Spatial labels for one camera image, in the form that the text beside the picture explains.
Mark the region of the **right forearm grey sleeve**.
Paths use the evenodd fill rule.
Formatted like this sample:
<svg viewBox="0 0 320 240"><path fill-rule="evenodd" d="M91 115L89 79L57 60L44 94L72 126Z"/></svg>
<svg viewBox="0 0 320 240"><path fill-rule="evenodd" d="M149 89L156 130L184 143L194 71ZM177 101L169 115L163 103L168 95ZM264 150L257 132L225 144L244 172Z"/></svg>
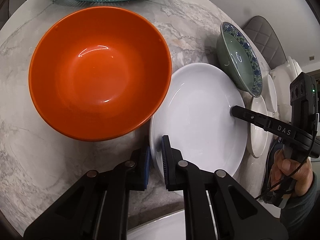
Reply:
<svg viewBox="0 0 320 240"><path fill-rule="evenodd" d="M280 212L280 222L287 229L289 239L319 239L319 194L317 177L307 193L291 197Z"/></svg>

